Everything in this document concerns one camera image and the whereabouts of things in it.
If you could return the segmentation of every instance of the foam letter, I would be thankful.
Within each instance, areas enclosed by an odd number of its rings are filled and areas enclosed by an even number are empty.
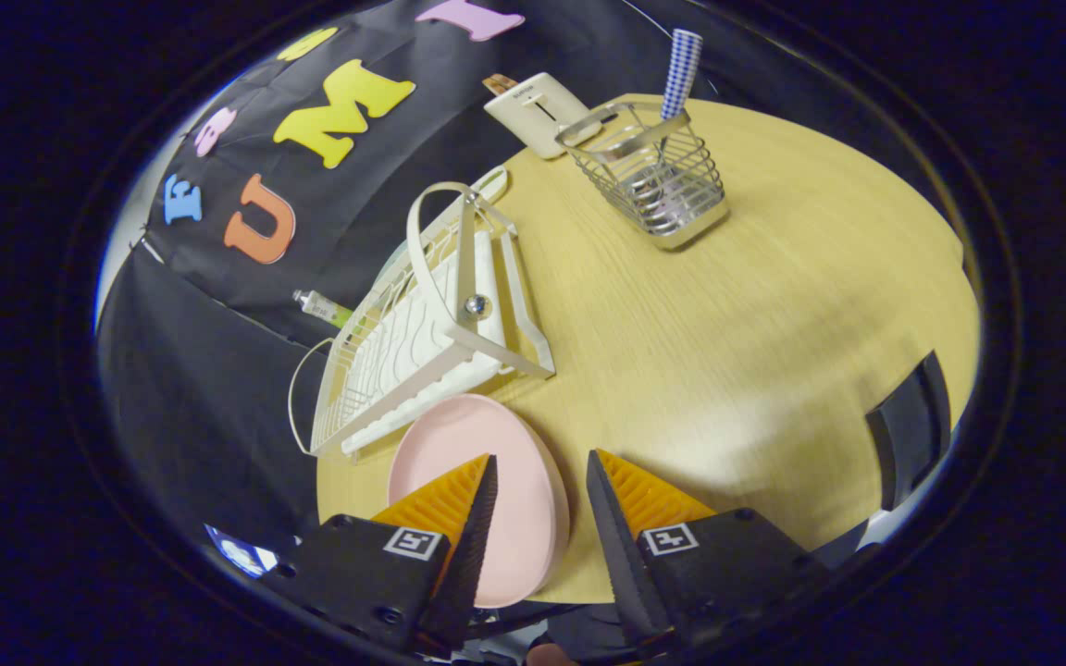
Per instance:
[[[199,128],[199,134],[195,135],[196,158],[208,155],[208,151],[216,145],[216,139],[221,137],[221,133],[228,130],[229,125],[232,125],[235,117],[237,117],[237,111],[221,109],[212,114],[211,118],[208,118],[208,123],[204,123],[204,127]]]
[[[313,47],[320,46],[320,44],[325,43],[326,38],[332,37],[337,29],[334,27],[328,27],[328,29],[317,30],[313,33],[307,35],[307,37],[301,38],[300,42],[287,46],[279,54],[279,60],[298,60],[302,56],[310,53]]]
[[[520,14],[500,14],[470,4],[467,0],[447,0],[418,14],[415,21],[439,20],[456,25],[471,33],[471,42],[487,42],[495,35],[524,22]]]
[[[175,181],[175,174],[171,174],[164,182],[164,222],[171,224],[171,221],[180,216],[190,216],[195,222],[200,222],[200,190],[192,186],[189,181]]]
[[[262,185],[262,174],[259,173],[249,177],[245,189],[242,190],[241,202],[254,204],[274,216],[276,223],[274,234],[261,235],[245,224],[241,211],[237,211],[231,218],[228,218],[228,227],[225,228],[226,248],[238,248],[259,263],[280,260],[282,255],[287,254],[291,239],[295,237],[295,211],[291,208],[291,204],[266,190],[266,186]]]
[[[368,109],[368,116],[379,118],[388,114],[401,100],[414,93],[410,81],[390,81],[360,67],[359,60],[349,60],[323,80],[326,107],[291,111],[274,132],[276,144],[295,141],[317,151],[326,168],[334,168],[352,150],[352,139],[334,139],[332,132],[359,132],[368,130],[368,123],[360,115],[356,102]]]

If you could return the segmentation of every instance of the yellow letter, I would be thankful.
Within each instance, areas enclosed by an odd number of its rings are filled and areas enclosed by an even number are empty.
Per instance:
[[[307,37],[301,38],[300,42],[287,46],[279,54],[279,60],[298,60],[302,56],[310,53],[313,47],[320,46],[320,44],[325,43],[326,38],[332,37],[337,29],[329,27],[325,30],[317,30],[313,33],[307,35]]]
[[[274,132],[274,141],[295,141],[317,151],[326,168],[334,168],[352,150],[352,139],[334,139],[330,132],[368,130],[368,123],[356,108],[359,101],[369,117],[388,114],[401,100],[414,93],[410,81],[390,81],[360,67],[359,60],[349,60],[323,80],[326,107],[291,111]]]

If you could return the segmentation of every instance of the wooden table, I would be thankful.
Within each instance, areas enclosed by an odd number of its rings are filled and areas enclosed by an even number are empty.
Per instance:
[[[953,425],[972,387],[978,304],[935,208],[815,131],[711,101],[687,109],[732,211],[680,253],[640,237],[570,157],[526,149],[504,163],[498,207],[520,231],[558,375],[501,376],[479,392],[542,435],[571,515],[567,552],[533,600],[613,601],[585,490],[593,448],[715,510],[752,506],[812,549],[879,508],[867,410],[932,350]],[[385,508],[402,435],[355,467],[338,446],[320,460],[321,519]]]

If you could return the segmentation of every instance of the wire rack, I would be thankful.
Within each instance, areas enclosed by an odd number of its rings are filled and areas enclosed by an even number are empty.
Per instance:
[[[607,104],[560,132],[558,141],[611,206],[657,245],[675,248],[728,208],[722,176],[690,115],[660,119],[659,111],[642,101]],[[613,115],[608,130],[585,147],[568,144]]]
[[[420,202],[439,190],[461,197],[419,233]],[[496,279],[495,235],[506,264],[506,298],[500,298]],[[376,279],[335,339],[314,412],[311,455],[333,442],[354,454],[441,397],[507,372],[506,366],[543,378],[554,374],[549,342],[526,311],[515,235],[507,216],[468,185],[440,182],[418,197],[407,221],[407,251]],[[487,304],[487,311],[469,311],[470,298]],[[536,347],[536,362],[508,350],[500,307],[513,308],[517,327]]]

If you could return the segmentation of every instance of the yellow letter m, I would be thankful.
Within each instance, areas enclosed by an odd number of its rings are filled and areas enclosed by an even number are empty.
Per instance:
[[[360,67],[359,60],[349,60],[323,80],[325,107],[291,111],[274,132],[275,144],[295,141],[317,151],[326,168],[334,168],[352,150],[352,139],[335,139],[334,132],[360,134],[368,123],[356,102],[364,104],[369,117],[388,114],[401,100],[414,93],[410,81],[390,81]]]

